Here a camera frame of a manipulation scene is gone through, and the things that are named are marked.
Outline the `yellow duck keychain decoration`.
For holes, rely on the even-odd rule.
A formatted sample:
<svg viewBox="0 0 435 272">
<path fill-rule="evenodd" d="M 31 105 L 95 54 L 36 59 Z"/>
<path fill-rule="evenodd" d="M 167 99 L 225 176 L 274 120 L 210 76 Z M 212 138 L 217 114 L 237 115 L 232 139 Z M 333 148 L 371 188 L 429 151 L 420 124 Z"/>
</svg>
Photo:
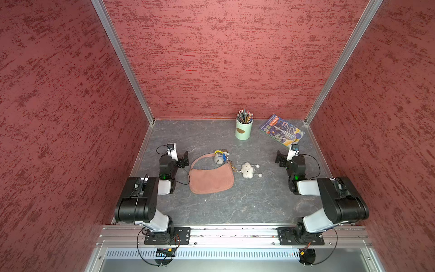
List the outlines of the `yellow duck keychain decoration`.
<svg viewBox="0 0 435 272">
<path fill-rule="evenodd" d="M 216 150 L 214 152 L 214 162 L 217 165 L 225 164 L 228 161 L 229 154 L 230 153 L 228 153 L 227 151 Z"/>
</svg>

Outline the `pink suede shoulder bag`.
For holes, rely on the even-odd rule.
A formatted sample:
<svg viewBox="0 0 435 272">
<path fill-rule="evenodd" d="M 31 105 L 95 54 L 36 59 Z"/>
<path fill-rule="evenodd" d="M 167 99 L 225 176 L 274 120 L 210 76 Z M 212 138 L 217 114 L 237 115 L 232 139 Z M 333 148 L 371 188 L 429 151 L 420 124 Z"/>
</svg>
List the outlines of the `pink suede shoulder bag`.
<svg viewBox="0 0 435 272">
<path fill-rule="evenodd" d="M 202 159 L 214 157 L 214 153 L 202 155 L 191 164 L 189 188 L 195 194 L 212 194 L 229 190 L 234 186 L 233 169 L 224 163 L 212 170 L 196 169 L 196 163 Z"/>
</svg>

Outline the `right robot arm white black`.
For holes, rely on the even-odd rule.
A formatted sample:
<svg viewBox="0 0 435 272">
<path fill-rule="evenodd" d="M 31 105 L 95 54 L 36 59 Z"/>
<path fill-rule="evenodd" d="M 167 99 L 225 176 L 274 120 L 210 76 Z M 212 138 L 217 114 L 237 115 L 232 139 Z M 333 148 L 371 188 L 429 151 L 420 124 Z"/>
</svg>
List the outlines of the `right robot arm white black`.
<svg viewBox="0 0 435 272">
<path fill-rule="evenodd" d="M 285 168 L 290 191 L 299 196 L 315 196 L 322 208 L 300 218 L 295 227 L 281 230 L 292 243 L 310 243 L 321 233 L 343 223 L 356 223 L 369 217 L 369 208 L 352 181 L 347 177 L 307 179 L 305 157 L 298 151 L 289 158 L 277 152 L 275 163 Z"/>
</svg>

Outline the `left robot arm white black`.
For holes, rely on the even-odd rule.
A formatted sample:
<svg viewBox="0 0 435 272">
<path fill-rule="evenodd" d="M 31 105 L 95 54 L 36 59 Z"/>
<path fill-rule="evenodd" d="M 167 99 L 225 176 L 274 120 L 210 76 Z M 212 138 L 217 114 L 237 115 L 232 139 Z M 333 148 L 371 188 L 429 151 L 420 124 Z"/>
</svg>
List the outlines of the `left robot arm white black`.
<svg viewBox="0 0 435 272">
<path fill-rule="evenodd" d="M 142 225 L 160 239 L 173 238 L 173 221 L 157 209 L 157 197 L 174 193 L 177 171 L 188 165 L 187 151 L 179 159 L 166 154 L 159 159 L 158 176 L 128 178 L 114 210 L 115 220 Z"/>
</svg>

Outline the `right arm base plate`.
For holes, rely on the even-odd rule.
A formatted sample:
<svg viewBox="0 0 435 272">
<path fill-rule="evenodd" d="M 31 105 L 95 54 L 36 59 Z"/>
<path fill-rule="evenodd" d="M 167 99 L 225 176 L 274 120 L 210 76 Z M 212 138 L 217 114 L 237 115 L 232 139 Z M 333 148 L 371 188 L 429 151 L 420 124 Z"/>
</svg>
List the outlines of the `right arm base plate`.
<svg viewBox="0 0 435 272">
<path fill-rule="evenodd" d="M 280 245 L 321 246 L 325 245 L 322 233 L 310 233 L 301 227 L 280 227 L 276 229 Z"/>
</svg>

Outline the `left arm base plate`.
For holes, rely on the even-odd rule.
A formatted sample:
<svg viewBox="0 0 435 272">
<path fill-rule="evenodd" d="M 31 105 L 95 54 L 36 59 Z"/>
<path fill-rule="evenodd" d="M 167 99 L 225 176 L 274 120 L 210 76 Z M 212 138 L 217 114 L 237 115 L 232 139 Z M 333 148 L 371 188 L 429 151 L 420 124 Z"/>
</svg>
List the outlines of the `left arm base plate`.
<svg viewBox="0 0 435 272">
<path fill-rule="evenodd" d="M 169 228 L 166 232 L 144 232 L 144 245 L 188 245 L 190 243 L 190 227 Z"/>
</svg>

